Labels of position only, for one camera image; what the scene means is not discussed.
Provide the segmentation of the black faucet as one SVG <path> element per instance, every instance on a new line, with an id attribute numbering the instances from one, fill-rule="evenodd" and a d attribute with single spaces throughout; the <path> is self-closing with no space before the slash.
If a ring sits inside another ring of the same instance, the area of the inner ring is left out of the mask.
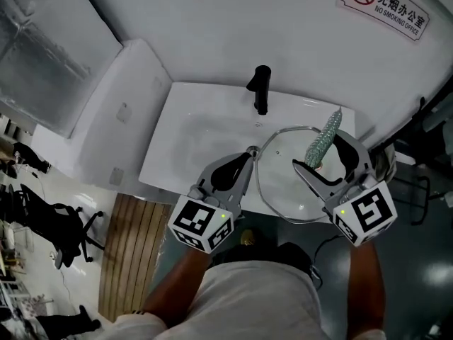
<path id="1" fill-rule="evenodd" d="M 269 66 L 260 65 L 256 67 L 252 79 L 246 85 L 246 89 L 255 94 L 253 106 L 259 115 L 268 113 L 268 92 L 271 73 Z"/>

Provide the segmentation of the glass pot lid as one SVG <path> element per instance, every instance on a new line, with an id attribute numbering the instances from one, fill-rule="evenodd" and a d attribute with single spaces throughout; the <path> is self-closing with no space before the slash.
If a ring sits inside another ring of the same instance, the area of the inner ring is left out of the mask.
<path id="1" fill-rule="evenodd" d="M 303 161 L 320 130 L 296 125 L 274 132 L 258 150 L 255 178 L 260 199 L 269 211 L 283 220 L 306 225 L 328 222 L 323 202 L 298 176 L 292 161 Z"/>

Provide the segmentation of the black office chair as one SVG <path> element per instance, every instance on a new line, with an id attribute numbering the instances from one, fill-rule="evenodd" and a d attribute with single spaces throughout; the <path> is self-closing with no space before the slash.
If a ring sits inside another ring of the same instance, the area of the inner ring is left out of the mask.
<path id="1" fill-rule="evenodd" d="M 103 216 L 95 212 L 88 222 L 80 217 L 82 207 L 73 208 L 62 203 L 49 204 L 29 187 L 21 185 L 18 195 L 18 223 L 53 244 L 56 251 L 55 268 L 69 268 L 74 259 L 82 255 L 87 263 L 93 258 L 87 253 L 87 244 L 100 250 L 105 247 L 88 235 L 95 219 Z"/>

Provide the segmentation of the white red wall sign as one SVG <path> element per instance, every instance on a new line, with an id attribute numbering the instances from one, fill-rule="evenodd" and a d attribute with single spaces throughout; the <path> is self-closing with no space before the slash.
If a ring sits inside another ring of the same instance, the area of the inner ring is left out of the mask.
<path id="1" fill-rule="evenodd" d="M 372 18 L 413 42 L 429 25 L 428 12 L 413 0 L 339 0 L 339 5 Z"/>

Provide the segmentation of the person's right forearm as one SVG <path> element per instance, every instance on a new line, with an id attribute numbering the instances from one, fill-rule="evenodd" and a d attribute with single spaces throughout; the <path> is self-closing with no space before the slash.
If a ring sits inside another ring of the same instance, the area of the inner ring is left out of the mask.
<path id="1" fill-rule="evenodd" d="M 382 330 L 386 293 L 375 245 L 367 242 L 350 248 L 347 299 L 347 339 L 371 330 Z"/>

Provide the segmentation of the person's black trousers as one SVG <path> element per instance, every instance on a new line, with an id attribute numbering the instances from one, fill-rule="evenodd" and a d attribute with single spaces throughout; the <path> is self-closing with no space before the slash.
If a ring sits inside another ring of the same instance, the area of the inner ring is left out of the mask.
<path id="1" fill-rule="evenodd" d="M 216 254 L 209 268 L 239 261 L 270 261 L 285 264 L 304 272 L 312 278 L 311 258 L 301 247 L 291 242 L 279 246 L 238 244 Z"/>

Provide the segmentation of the black metal rack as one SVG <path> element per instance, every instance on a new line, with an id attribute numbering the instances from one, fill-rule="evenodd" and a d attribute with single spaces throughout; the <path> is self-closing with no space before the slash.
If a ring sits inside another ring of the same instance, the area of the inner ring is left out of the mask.
<path id="1" fill-rule="evenodd" d="M 400 158 L 433 171 L 453 190 L 453 92 L 437 103 L 395 141 Z"/>

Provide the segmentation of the wooden slatted platform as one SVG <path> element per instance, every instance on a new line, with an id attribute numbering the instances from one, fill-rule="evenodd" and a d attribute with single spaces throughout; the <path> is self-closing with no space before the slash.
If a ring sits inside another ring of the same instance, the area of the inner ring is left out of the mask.
<path id="1" fill-rule="evenodd" d="M 144 303 L 172 206 L 119 193 L 108 226 L 98 312 L 114 322 Z"/>

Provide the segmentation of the person's white shirt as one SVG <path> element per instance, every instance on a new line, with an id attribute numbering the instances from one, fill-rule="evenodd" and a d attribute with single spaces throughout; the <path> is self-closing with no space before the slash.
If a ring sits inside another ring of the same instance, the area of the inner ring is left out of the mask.
<path id="1" fill-rule="evenodd" d="M 310 277 L 292 266 L 240 261 L 204 275 L 188 314 L 167 327 L 154 314 L 124 314 L 96 340 L 331 340 Z"/>

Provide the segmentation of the gold shoe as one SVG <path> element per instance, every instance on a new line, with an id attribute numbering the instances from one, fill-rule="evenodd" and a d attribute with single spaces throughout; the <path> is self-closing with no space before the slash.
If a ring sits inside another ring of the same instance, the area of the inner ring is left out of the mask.
<path id="1" fill-rule="evenodd" d="M 253 246 L 258 244 L 260 241 L 260 234 L 254 229 L 245 229 L 241 233 L 240 245 L 242 246 Z"/>

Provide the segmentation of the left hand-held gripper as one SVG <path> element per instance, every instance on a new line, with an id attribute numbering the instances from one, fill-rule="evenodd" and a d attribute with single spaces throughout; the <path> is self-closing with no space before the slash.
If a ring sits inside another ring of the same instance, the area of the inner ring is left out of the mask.
<path id="1" fill-rule="evenodd" d="M 168 227 L 175 238 L 205 253 L 215 251 L 234 231 L 252 173 L 253 157 L 248 152 L 208 164 L 171 214 Z"/>

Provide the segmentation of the grey towel on rack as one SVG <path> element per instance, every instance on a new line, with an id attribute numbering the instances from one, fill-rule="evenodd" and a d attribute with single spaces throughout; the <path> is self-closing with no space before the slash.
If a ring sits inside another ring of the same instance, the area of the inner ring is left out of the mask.
<path id="1" fill-rule="evenodd" d="M 396 151 L 391 144 L 377 151 L 369 151 L 372 167 L 378 181 L 389 183 L 397 172 Z"/>

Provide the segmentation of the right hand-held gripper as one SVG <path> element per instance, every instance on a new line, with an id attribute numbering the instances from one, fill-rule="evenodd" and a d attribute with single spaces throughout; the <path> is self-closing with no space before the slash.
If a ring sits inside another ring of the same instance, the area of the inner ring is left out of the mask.
<path id="1" fill-rule="evenodd" d="M 336 134 L 340 162 L 345 167 L 342 177 L 324 178 L 309 165 L 296 159 L 292 166 L 311 191 L 324 202 L 330 221 L 358 247 L 387 230 L 397 218 L 389 188 L 374 174 L 369 152 L 350 134 Z"/>

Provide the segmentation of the white ceramic sink basin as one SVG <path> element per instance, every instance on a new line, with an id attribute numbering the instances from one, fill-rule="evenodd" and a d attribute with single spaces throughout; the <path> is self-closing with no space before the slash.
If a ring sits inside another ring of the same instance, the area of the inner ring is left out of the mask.
<path id="1" fill-rule="evenodd" d="M 244 87 L 174 83 L 144 160 L 143 183 L 188 193 L 203 169 L 250 146 L 261 148 L 276 131 L 302 125 L 322 129 L 338 106 L 271 91 L 268 113 L 259 115 Z M 255 173 L 241 201 L 246 211 L 274 215 L 258 195 Z"/>

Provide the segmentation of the green scrubbing sponge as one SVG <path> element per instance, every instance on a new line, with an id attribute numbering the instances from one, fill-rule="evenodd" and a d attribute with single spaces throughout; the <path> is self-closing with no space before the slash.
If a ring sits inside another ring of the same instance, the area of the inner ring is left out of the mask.
<path id="1" fill-rule="evenodd" d="M 321 166 L 323 158 L 333 144 L 342 119 L 343 112 L 339 108 L 329 117 L 316 139 L 309 145 L 304 162 L 312 169 L 318 169 Z"/>

